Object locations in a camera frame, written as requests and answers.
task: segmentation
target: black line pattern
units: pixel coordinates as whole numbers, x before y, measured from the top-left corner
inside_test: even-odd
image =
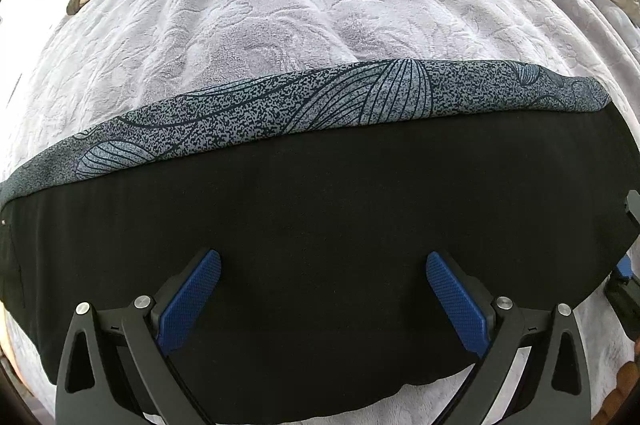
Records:
[[[0,208],[48,187],[295,132],[507,110],[596,112],[609,102],[595,78],[514,61],[396,59],[241,79],[52,145],[0,185]]]

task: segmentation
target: human hand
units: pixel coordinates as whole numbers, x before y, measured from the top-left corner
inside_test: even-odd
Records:
[[[640,339],[636,341],[634,346],[634,354],[636,357],[640,355]],[[620,367],[616,380],[618,385],[609,393],[609,395],[602,402],[602,407],[599,413],[591,420],[591,425],[606,425],[611,418],[618,411],[622,403],[629,396],[629,393],[633,389],[634,385],[638,381],[640,372],[638,365],[634,361],[628,361],[625,365]]]

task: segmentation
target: metal screw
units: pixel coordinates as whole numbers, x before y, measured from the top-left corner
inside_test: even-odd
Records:
[[[495,302],[500,309],[510,310],[511,308],[513,308],[513,302],[509,297],[498,297]]]
[[[145,309],[149,306],[149,304],[151,304],[151,297],[149,297],[148,295],[141,295],[135,300],[133,304],[139,310]]]
[[[558,305],[558,312],[561,315],[564,315],[565,317],[568,317],[569,315],[571,315],[571,308],[567,304],[562,302],[562,303],[560,303]]]
[[[84,315],[89,311],[91,305],[88,302],[81,302],[78,306],[76,306],[76,313],[78,315]]]

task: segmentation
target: blue gripper pad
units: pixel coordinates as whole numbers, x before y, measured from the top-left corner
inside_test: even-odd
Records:
[[[626,254],[622,259],[620,259],[620,262],[616,266],[616,269],[620,277],[631,279],[634,276],[634,273],[631,270],[631,258]]]
[[[484,357],[490,339],[486,318],[436,251],[427,256],[427,279],[467,351]]]
[[[169,302],[159,320],[156,344],[164,356],[182,347],[220,280],[220,254],[209,250]]]

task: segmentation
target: white blanket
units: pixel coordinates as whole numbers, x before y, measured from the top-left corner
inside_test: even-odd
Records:
[[[161,98],[383,58],[511,59],[596,76],[640,142],[640,33],[608,0],[92,0],[62,20],[2,115],[0,179],[55,142]],[[595,413],[632,344],[602,286],[577,315]],[[53,412],[33,344],[10,329],[19,368]],[[525,353],[486,423],[506,408]],[[466,373],[305,424],[428,424]]]

